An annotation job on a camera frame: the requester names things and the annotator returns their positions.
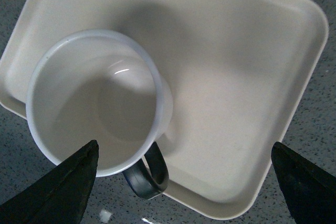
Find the right gripper dark blue left finger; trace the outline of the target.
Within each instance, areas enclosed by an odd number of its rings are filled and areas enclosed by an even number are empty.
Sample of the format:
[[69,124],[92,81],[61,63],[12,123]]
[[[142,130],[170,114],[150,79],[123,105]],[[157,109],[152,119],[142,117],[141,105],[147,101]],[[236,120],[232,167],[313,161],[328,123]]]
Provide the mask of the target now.
[[99,145],[92,140],[1,205],[1,223],[80,223],[95,182]]

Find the right gripper dark blue right finger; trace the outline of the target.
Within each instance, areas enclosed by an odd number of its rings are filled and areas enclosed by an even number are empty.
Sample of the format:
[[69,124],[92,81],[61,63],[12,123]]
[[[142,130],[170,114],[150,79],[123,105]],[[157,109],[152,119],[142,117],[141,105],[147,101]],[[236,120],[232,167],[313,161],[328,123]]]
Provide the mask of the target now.
[[295,223],[335,223],[335,176],[280,142],[271,161]]

